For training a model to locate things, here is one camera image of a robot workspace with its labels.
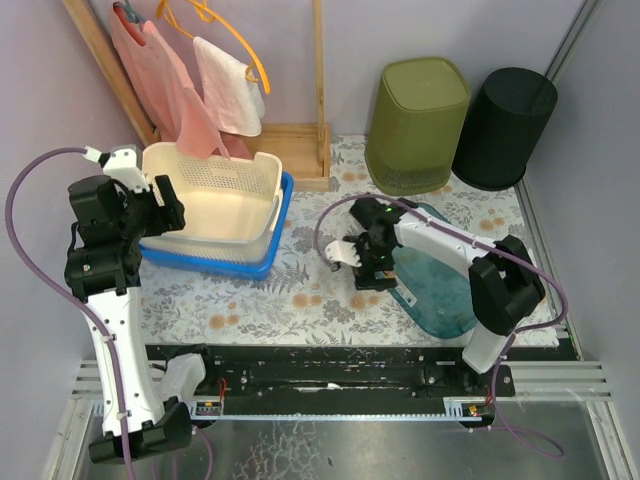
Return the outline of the white plastic basin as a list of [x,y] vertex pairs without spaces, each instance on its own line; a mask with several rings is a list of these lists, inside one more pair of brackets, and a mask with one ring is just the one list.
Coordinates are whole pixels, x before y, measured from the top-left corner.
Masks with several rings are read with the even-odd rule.
[[143,172],[168,175],[185,208],[186,226],[141,240],[162,252],[233,263],[256,263],[268,248],[282,200],[282,164],[257,152],[229,159],[198,159],[159,142],[143,152]]

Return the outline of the green mesh basket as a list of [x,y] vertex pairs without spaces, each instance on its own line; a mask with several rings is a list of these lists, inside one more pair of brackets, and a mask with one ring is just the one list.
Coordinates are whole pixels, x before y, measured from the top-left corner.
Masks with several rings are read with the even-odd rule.
[[470,99],[464,76],[445,58],[385,66],[365,148],[374,185],[391,196],[418,195],[446,185]]

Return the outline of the large black plastic bin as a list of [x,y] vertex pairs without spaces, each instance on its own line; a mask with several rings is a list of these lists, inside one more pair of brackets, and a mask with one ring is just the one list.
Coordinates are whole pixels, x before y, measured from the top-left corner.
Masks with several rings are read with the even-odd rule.
[[517,184],[556,107],[555,85],[535,71],[501,68],[484,80],[469,109],[452,171],[485,191]]

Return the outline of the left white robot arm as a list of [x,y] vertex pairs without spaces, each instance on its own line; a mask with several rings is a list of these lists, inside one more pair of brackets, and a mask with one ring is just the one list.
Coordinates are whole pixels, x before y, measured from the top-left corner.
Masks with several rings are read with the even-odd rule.
[[68,188],[76,217],[64,278],[91,331],[103,395],[102,434],[89,446],[95,464],[125,464],[185,448],[188,403],[204,381],[198,353],[167,363],[154,383],[140,328],[141,239],[179,231],[184,206],[168,176],[135,191],[107,175]]

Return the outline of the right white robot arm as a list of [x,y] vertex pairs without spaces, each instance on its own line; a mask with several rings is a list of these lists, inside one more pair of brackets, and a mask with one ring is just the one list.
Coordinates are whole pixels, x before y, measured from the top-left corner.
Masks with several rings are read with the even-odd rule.
[[466,367],[485,374],[545,289],[523,242],[473,238],[427,207],[399,199],[357,199],[349,210],[362,232],[340,241],[359,290],[388,290],[429,335],[470,336]]

